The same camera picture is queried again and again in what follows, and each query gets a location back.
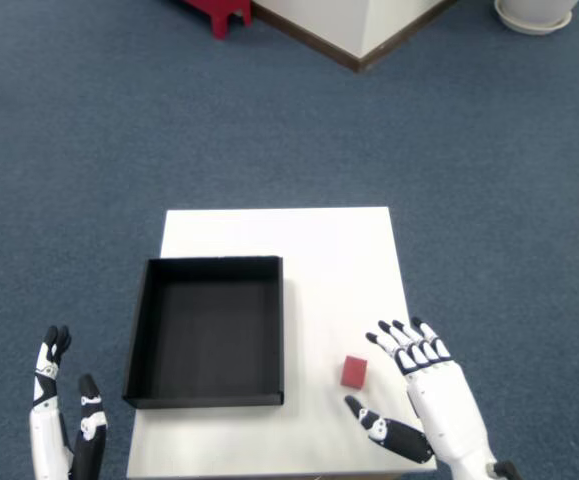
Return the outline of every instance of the red cube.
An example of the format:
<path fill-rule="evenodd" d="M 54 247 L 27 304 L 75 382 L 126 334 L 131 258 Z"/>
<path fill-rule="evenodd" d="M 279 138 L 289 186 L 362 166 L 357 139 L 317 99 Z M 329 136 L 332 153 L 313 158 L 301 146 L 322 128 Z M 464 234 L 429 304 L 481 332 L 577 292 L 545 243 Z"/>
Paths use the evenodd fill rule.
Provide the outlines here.
<path fill-rule="evenodd" d="M 345 358 L 345 366 L 342 369 L 342 380 L 340 383 L 346 387 L 360 390 L 365 384 L 366 373 L 366 360 L 347 355 L 347 358 Z"/>

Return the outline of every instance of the black box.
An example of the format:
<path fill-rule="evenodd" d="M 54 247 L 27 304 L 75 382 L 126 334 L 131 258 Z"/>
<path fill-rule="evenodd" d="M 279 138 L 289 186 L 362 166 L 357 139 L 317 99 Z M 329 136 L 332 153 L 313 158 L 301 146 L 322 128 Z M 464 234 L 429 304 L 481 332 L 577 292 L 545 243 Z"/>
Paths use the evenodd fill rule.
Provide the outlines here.
<path fill-rule="evenodd" d="M 122 397 L 136 408 L 281 405 L 282 258 L 147 261 Z"/>

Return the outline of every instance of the tabletop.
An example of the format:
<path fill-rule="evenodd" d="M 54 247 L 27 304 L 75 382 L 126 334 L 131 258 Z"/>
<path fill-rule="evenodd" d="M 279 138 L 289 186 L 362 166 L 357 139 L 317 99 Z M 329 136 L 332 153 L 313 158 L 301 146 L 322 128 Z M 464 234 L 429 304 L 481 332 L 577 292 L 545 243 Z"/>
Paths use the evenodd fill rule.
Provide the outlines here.
<path fill-rule="evenodd" d="M 284 270 L 282 406 L 137 410 L 127 476 L 185 478 L 424 471 L 371 442 L 343 398 L 421 429 L 393 362 L 365 339 L 407 321 L 386 207 L 171 210 L 161 257 L 278 255 Z M 362 390 L 340 384 L 347 355 Z"/>

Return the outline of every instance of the robot wrist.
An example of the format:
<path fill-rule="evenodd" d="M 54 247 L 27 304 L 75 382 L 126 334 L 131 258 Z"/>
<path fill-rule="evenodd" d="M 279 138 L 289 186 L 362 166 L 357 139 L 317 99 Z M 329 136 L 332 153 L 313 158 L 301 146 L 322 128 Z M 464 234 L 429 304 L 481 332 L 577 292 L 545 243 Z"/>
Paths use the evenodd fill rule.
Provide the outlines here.
<path fill-rule="evenodd" d="M 488 466 L 496 463 L 496 458 L 491 453 L 489 445 L 482 445 L 447 463 L 451 468 L 453 480 L 491 480 Z"/>

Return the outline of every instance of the white robotic arm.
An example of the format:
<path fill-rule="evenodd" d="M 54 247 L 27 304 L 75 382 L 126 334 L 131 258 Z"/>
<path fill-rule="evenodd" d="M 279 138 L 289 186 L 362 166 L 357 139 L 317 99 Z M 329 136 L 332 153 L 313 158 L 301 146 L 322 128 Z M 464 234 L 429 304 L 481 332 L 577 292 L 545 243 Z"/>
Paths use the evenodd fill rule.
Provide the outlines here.
<path fill-rule="evenodd" d="M 407 393 L 425 434 L 364 408 L 354 397 L 345 401 L 379 445 L 420 463 L 436 457 L 451 468 L 454 480 L 521 480 L 511 462 L 498 462 L 489 447 L 478 405 L 458 365 L 427 324 L 413 327 L 379 322 L 384 334 L 367 334 L 394 359 L 407 380 Z"/>
<path fill-rule="evenodd" d="M 31 451 L 36 480 L 97 480 L 104 453 L 107 420 L 102 399 L 90 375 L 80 378 L 82 421 L 75 453 L 69 447 L 58 408 L 56 377 L 69 348 L 67 327 L 49 327 L 40 347 L 29 413 Z"/>

